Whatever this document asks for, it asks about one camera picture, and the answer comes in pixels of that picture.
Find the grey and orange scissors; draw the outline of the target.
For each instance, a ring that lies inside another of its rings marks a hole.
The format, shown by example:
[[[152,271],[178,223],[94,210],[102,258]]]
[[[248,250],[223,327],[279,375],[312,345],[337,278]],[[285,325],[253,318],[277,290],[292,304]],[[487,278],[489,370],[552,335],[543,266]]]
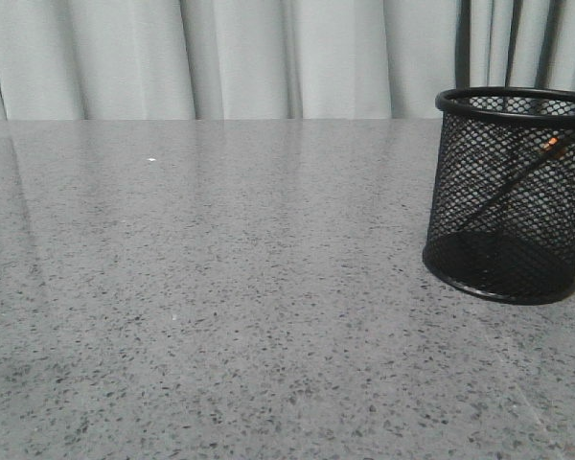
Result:
[[[568,149],[575,144],[575,130],[570,131],[564,137],[560,135],[552,136],[540,148],[539,156],[525,166],[521,171],[515,173],[492,195],[485,203],[483,203],[476,211],[468,215],[459,225],[459,230],[464,230],[474,220],[477,220],[489,208],[497,204],[499,200],[509,194],[521,181],[523,181],[529,174],[542,167],[552,159],[560,159],[566,155]]]

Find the black mesh pen bucket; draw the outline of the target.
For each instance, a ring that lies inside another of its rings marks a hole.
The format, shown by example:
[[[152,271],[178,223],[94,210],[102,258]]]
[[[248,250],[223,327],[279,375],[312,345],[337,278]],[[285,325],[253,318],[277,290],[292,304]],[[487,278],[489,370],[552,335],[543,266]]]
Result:
[[[471,295],[541,305],[575,287],[575,144],[529,174],[464,230],[461,222],[575,130],[575,92],[469,87],[440,93],[442,130],[423,260]]]

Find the grey curtain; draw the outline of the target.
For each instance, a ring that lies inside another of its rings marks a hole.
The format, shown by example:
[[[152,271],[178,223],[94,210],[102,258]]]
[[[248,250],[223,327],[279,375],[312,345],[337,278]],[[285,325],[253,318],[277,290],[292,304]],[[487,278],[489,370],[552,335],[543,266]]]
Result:
[[[575,1],[0,1],[0,120],[434,118],[575,90]]]

